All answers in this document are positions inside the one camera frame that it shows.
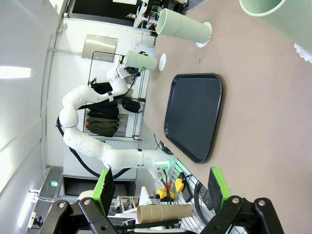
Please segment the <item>table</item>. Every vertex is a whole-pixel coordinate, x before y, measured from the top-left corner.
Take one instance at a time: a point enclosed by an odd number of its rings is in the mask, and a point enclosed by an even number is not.
[[[205,186],[209,168],[220,167],[229,187],[249,201],[271,199],[285,233],[309,233],[312,64],[276,29],[245,14],[238,0],[209,0],[188,16],[209,21],[212,37],[202,49],[158,37],[155,58],[166,53],[167,64],[151,72],[145,124]],[[174,76],[209,72],[223,80],[223,110],[211,157],[194,164],[166,139],[164,119]]]

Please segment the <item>pale green cup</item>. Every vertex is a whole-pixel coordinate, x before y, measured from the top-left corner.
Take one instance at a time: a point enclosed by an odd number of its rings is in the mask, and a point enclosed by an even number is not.
[[[153,71],[156,69],[157,59],[129,50],[124,64],[125,67],[144,67],[146,70]]]
[[[211,35],[211,27],[177,12],[163,9],[157,23],[157,34],[206,43]]]
[[[239,0],[250,16],[259,17],[312,54],[312,0]]]

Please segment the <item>white paper doily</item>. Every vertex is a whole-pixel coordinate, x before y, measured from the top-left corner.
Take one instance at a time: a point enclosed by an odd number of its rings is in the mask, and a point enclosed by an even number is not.
[[[305,61],[309,61],[310,63],[312,63],[312,55],[309,52],[305,51],[297,44],[293,46],[296,48],[297,53],[300,55],[301,58],[304,58]]]
[[[162,56],[160,57],[160,60],[159,60],[159,70],[160,71],[164,70],[164,67],[166,65],[166,59],[167,59],[166,54],[162,54]]]
[[[213,33],[213,28],[211,27],[211,24],[209,22],[204,22],[203,23],[204,25],[207,25],[208,27],[211,28],[211,33],[210,33],[210,36],[208,38],[208,41],[206,43],[199,43],[199,42],[196,42],[196,45],[199,47],[199,48],[203,48],[205,45],[207,45],[207,43],[209,42],[210,40],[210,37],[211,37],[211,34]]]

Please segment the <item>green bracket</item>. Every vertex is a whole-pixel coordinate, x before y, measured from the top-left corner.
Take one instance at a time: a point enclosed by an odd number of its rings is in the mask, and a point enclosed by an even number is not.
[[[97,185],[94,188],[94,191],[93,191],[93,194],[92,194],[93,200],[99,205],[100,210],[101,210],[103,215],[105,215],[105,211],[104,211],[103,204],[101,202],[101,194],[103,192],[103,188],[104,188],[104,185],[105,185],[105,177],[108,174],[108,172],[109,172],[108,169],[104,169],[102,171],[102,174],[99,177],[99,179],[97,181]]]
[[[222,208],[224,202],[231,196],[230,189],[221,169],[218,167],[210,168],[208,190],[214,204],[214,210],[217,213]]]

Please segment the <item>yellow device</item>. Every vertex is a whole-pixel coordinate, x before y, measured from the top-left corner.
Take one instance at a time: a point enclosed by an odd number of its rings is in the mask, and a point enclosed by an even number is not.
[[[167,201],[167,190],[166,189],[158,189],[157,190],[157,194],[160,196],[160,201],[161,202]],[[175,198],[174,192],[172,192],[170,190],[169,194],[170,194],[170,197],[171,197],[171,201],[173,201],[173,199]]]
[[[180,193],[184,188],[184,182],[183,179],[178,178],[175,180],[175,189],[178,193]]]

